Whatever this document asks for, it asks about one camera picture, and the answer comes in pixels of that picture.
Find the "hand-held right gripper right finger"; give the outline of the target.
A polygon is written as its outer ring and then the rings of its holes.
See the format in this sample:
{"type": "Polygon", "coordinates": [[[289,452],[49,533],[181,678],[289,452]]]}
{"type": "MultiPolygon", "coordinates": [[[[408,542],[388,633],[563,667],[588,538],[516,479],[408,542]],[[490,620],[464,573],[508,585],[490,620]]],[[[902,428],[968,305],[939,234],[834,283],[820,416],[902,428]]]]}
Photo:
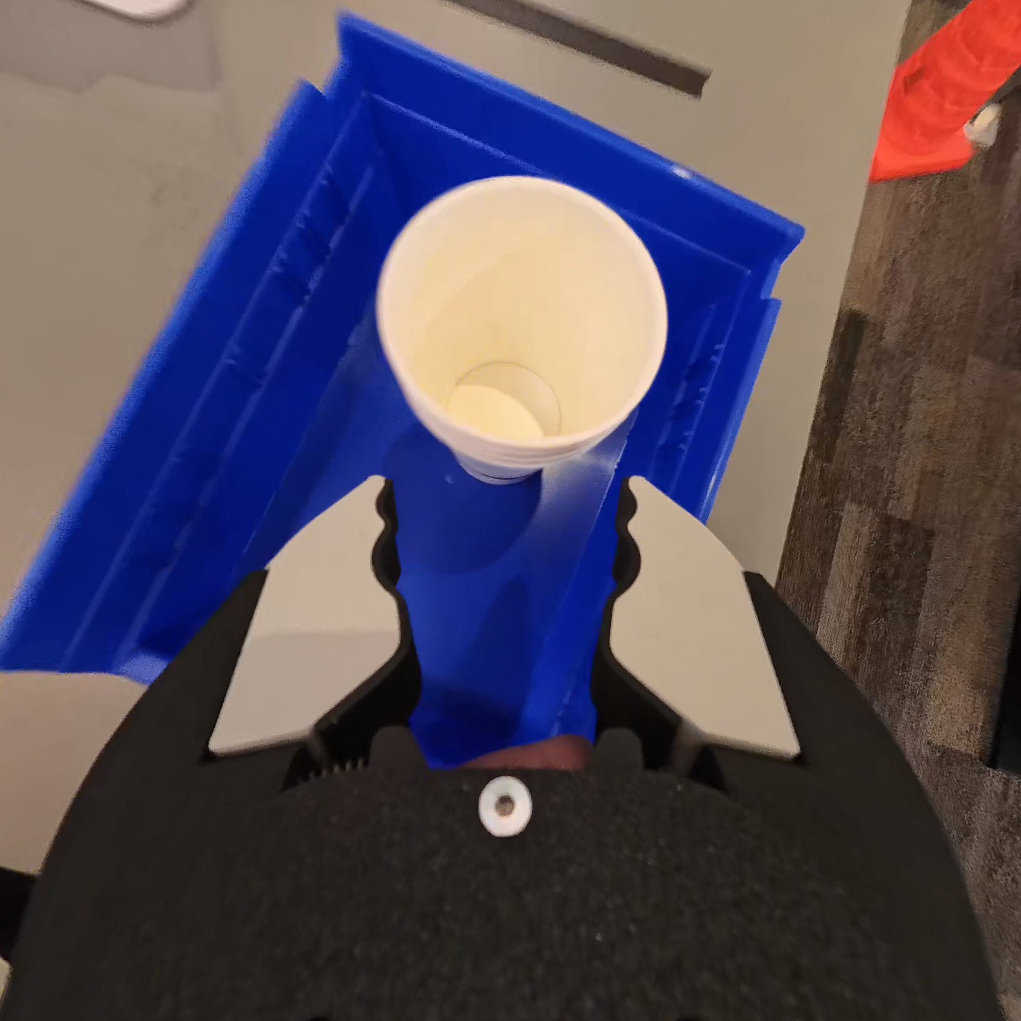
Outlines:
{"type": "Polygon", "coordinates": [[[738,560],[645,477],[623,481],[614,523],[589,685],[595,747],[627,734],[650,771],[679,771],[708,747],[798,759],[738,560]]]}

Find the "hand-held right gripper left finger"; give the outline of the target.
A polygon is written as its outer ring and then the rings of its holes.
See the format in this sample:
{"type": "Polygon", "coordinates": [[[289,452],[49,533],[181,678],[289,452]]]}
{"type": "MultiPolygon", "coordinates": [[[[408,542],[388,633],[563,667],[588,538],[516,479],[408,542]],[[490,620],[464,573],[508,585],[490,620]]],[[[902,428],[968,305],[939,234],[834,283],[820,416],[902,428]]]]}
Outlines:
{"type": "Polygon", "coordinates": [[[295,743],[294,771],[367,764],[421,695],[393,483],[372,476],[270,562],[210,752],[295,743]]]}

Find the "blue plastic bin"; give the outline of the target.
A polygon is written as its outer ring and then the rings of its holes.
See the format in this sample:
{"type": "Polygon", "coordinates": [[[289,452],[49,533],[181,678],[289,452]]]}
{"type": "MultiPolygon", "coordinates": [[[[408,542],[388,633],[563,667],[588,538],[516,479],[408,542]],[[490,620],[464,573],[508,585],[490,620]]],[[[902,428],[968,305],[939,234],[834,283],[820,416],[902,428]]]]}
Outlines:
{"type": "Polygon", "coordinates": [[[393,483],[414,727],[458,764],[592,734],[621,482],[704,521],[800,224],[355,15],[301,82],[2,622],[2,670],[151,683],[249,572],[370,476],[393,483]],[[398,232],[456,186],[528,174],[605,202],[665,286],[666,356],[591,453],[504,488],[415,423],[376,331],[398,232]]]}

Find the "stack of nested paper cups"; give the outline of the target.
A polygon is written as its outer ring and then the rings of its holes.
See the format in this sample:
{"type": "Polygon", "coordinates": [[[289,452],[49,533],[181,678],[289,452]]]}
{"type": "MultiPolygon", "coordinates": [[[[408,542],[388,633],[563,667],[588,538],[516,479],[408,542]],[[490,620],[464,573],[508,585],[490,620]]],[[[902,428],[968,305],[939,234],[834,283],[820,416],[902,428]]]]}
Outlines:
{"type": "Polygon", "coordinates": [[[668,337],[663,282],[631,226],[527,175],[419,211],[385,258],[375,313],[415,417],[494,486],[604,441],[645,398],[668,337]]]}

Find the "person's right hand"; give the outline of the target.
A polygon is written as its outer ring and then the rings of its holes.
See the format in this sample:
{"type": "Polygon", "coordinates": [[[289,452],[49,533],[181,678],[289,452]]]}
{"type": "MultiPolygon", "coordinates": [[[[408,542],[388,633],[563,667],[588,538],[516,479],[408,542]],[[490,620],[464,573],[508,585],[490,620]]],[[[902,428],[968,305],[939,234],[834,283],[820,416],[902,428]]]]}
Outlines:
{"type": "Polygon", "coordinates": [[[592,753],[591,742],[580,735],[563,734],[541,741],[505,747],[461,765],[465,770],[580,771],[592,753]]]}

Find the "orange traffic cone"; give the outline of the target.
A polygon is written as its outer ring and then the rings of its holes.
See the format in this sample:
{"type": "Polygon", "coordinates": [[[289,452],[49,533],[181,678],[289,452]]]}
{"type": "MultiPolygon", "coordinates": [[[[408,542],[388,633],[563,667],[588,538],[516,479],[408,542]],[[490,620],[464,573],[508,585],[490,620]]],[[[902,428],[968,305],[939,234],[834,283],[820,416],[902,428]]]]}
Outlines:
{"type": "Polygon", "coordinates": [[[961,169],[965,126],[1020,65],[1020,3],[972,1],[900,63],[869,183],[961,169]]]}

